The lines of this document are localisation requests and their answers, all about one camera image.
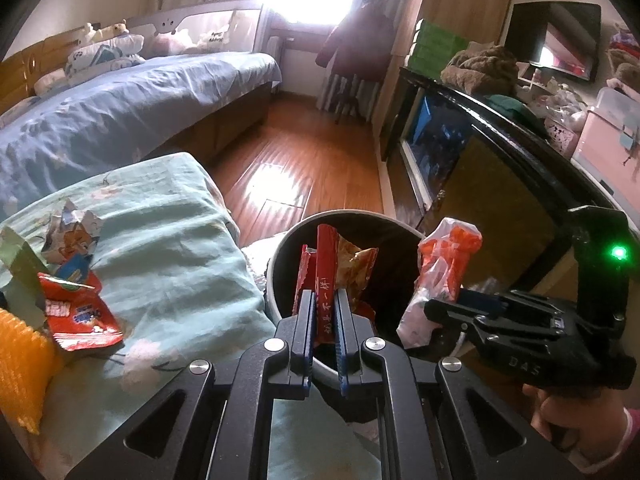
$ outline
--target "green box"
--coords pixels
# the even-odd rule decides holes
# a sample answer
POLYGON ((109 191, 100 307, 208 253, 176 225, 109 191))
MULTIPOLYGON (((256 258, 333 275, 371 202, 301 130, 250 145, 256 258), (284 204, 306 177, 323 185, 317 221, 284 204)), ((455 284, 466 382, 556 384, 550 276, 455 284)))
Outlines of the green box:
POLYGON ((439 79, 440 72, 453 56, 466 49, 468 41, 452 32, 420 20, 416 26, 414 44, 409 51, 407 66, 425 76, 439 79))

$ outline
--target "metal screw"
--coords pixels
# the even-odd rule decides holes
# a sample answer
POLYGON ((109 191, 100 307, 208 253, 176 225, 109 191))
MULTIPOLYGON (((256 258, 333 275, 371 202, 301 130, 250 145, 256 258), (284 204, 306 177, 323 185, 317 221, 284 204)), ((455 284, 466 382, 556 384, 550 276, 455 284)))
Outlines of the metal screw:
POLYGON ((445 357, 442 360, 442 367, 447 372, 459 372, 462 369, 462 361, 457 357, 445 357))
POLYGON ((386 342, 381 337, 370 337, 364 342, 364 344, 369 350, 382 350, 385 347, 386 342))
POLYGON ((209 362, 204 359, 196 359, 189 365, 189 371, 195 375, 201 375, 209 370, 209 362))
POLYGON ((264 342, 264 347, 269 352, 279 352, 284 348, 284 341, 282 339, 278 339, 277 337, 272 337, 271 339, 267 339, 264 342))

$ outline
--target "human hand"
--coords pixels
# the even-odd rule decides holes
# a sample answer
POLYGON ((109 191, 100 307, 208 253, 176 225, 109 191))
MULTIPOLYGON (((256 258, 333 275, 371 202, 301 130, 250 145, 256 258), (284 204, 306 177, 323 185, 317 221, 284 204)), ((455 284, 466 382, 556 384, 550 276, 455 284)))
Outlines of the human hand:
POLYGON ((525 384, 522 392, 534 400, 531 425, 551 441, 550 424, 577 431, 577 449, 592 463, 612 456, 625 435, 627 419, 617 390, 601 388, 593 399, 561 397, 525 384))

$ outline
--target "wooden floor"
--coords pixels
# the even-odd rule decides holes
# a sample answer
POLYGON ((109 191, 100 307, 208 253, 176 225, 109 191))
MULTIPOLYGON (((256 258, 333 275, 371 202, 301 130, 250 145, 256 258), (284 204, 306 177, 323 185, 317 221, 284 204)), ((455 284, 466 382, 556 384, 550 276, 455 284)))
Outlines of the wooden floor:
POLYGON ((207 167, 241 231, 241 247, 332 209, 382 212, 370 126, 334 124, 305 98, 278 96, 267 120, 207 167))

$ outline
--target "television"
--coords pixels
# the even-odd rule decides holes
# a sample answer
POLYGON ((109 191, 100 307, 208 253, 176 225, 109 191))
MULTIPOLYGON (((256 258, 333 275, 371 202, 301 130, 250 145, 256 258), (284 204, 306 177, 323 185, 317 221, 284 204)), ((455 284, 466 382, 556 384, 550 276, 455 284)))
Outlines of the television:
POLYGON ((504 46, 518 61, 593 81, 598 69, 601 15, 597 4, 515 4, 504 46))

